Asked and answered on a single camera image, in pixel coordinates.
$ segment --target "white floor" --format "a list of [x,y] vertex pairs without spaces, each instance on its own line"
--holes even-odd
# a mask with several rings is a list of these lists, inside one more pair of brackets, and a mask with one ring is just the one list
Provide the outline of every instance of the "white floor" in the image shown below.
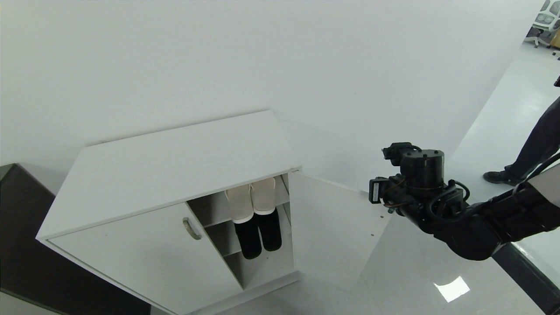
[[[473,200],[509,189],[480,176],[515,159],[534,123],[560,95],[560,88],[552,86],[560,61],[550,53],[532,45],[520,48],[456,155],[448,157],[446,177],[467,184]],[[397,216],[351,292],[304,279],[221,314],[264,313],[542,314],[494,260],[463,260]]]
[[[513,163],[537,120],[560,96],[560,87],[553,86],[560,75],[556,57],[551,49],[535,49],[524,43],[456,153],[448,159],[446,177],[470,188],[470,202],[485,201],[511,189],[508,185],[487,183],[481,175]],[[555,230],[517,243],[557,286],[559,239],[560,230]]]

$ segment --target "person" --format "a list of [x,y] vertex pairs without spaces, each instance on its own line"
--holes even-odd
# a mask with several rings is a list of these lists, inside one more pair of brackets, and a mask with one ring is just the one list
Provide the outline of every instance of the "person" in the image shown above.
[[494,184],[515,186],[554,155],[560,148],[560,98],[556,99],[539,118],[513,164],[501,172],[486,172],[484,180]]

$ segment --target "cabinet door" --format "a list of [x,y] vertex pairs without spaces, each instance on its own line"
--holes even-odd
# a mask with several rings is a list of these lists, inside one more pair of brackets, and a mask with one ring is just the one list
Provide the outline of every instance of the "cabinet door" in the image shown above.
[[[194,237],[183,224],[185,218]],[[242,291],[184,202],[50,241],[147,302],[176,314]]]
[[295,268],[351,289],[389,222],[387,209],[366,192],[302,172],[288,176]]

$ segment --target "robotic arm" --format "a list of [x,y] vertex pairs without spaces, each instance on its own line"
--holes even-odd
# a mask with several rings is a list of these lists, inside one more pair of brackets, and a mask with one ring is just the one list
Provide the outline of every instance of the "robotic arm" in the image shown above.
[[444,153],[422,150],[410,142],[383,149],[386,160],[400,167],[389,178],[370,180],[371,203],[407,217],[423,232],[445,242],[469,260],[484,260],[508,242],[560,226],[560,165],[536,177],[560,155],[538,167],[514,189],[487,202],[469,205],[468,188],[456,180],[444,182]]

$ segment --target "office chair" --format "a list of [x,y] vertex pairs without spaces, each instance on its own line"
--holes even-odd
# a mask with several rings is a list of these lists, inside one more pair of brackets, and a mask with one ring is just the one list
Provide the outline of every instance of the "office chair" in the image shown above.
[[550,48],[550,43],[540,36],[545,31],[554,33],[560,28],[559,16],[560,0],[546,0],[533,22],[533,28],[537,29],[538,33],[535,36],[526,37],[524,41],[534,42],[535,48],[539,47],[539,43]]

